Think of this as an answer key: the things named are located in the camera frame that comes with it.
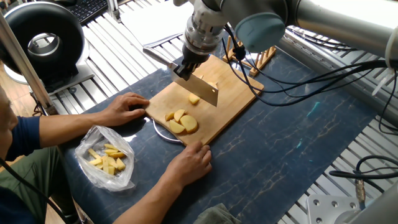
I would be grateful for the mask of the person's right hand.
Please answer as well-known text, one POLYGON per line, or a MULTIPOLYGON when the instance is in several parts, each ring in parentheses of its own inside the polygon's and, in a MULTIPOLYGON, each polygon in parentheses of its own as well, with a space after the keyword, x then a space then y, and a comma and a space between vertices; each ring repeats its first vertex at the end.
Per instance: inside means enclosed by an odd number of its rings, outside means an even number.
POLYGON ((203 146, 201 142, 188 145, 170 162, 159 182, 163 187, 182 191, 212 170, 211 158, 209 145, 203 146))

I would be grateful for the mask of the person's left hand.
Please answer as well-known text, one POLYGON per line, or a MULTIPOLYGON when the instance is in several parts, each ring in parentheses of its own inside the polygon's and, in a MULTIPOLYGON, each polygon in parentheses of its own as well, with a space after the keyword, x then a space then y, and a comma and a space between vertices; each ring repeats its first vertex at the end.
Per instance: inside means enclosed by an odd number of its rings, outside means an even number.
POLYGON ((95 125, 120 126, 145 114, 142 108, 149 100, 137 93, 126 93, 117 96, 103 111, 95 113, 95 125))

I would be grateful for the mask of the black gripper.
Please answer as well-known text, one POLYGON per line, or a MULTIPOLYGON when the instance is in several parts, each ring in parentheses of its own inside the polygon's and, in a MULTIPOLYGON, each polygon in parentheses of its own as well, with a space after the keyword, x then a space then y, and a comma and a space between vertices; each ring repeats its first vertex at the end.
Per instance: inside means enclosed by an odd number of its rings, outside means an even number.
POLYGON ((204 30, 186 30, 184 33, 184 58, 173 72, 188 81, 193 74, 203 79, 206 72, 206 62, 221 40, 221 31, 208 32, 204 30))

